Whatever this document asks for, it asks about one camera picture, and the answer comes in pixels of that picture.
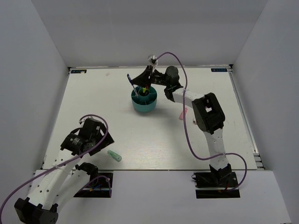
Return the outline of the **green transparent eraser case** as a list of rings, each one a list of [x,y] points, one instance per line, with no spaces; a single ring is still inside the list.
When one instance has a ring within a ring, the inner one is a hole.
[[[112,157],[114,160],[116,160],[117,162],[120,162],[122,160],[122,157],[117,154],[116,152],[112,151],[112,150],[108,150],[107,154]]]

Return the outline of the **pink eraser stick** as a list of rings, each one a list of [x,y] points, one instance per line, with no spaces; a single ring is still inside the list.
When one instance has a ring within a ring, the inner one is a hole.
[[[184,116],[187,114],[187,111],[188,111],[188,108],[185,108],[185,109],[181,112],[181,114],[180,114],[180,116],[179,116],[179,119],[180,119],[180,120],[183,120],[183,119],[184,119]]]

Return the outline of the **blue ballpoint pen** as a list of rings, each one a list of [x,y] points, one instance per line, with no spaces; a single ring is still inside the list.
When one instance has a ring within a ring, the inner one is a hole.
[[[137,91],[136,88],[134,87],[134,84],[133,84],[132,79],[131,79],[131,77],[130,77],[129,74],[127,74],[127,78],[128,78],[128,81],[130,82],[132,88],[133,88],[133,91],[134,91],[134,93],[135,93],[135,96],[138,97],[138,96],[139,96],[139,95],[138,95],[138,91]]]

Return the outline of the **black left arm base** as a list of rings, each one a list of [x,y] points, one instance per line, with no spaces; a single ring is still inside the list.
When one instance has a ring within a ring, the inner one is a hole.
[[[111,198],[113,172],[99,172],[99,177],[74,195],[74,198]]]

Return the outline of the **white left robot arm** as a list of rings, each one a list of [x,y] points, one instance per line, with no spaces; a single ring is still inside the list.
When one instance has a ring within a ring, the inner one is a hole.
[[[79,191],[97,186],[99,179],[110,179],[99,174],[99,169],[81,162],[84,155],[93,156],[114,143],[107,123],[99,116],[85,115],[80,127],[72,130],[60,146],[52,168],[25,199],[19,198],[14,208],[24,224],[54,224],[65,204]]]

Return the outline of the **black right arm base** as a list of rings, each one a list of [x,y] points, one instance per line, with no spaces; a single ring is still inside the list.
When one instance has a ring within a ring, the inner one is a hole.
[[[197,199],[240,198],[238,180],[235,172],[217,183],[210,172],[193,173]]]

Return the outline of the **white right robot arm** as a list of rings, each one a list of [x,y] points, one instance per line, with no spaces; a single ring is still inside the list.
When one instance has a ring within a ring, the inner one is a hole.
[[[161,73],[153,66],[148,65],[146,69],[134,79],[127,75],[132,86],[137,85],[149,90],[152,84],[165,87],[164,93],[168,100],[175,103],[182,103],[193,109],[198,128],[204,133],[210,156],[207,158],[198,157],[191,147],[186,127],[186,116],[183,112],[184,131],[188,147],[195,158],[201,161],[210,161],[211,181],[216,186],[222,186],[231,175],[231,165],[226,157],[223,143],[223,127],[225,121],[224,112],[214,93],[206,95],[188,91],[179,83],[178,68],[169,66],[165,73]]]

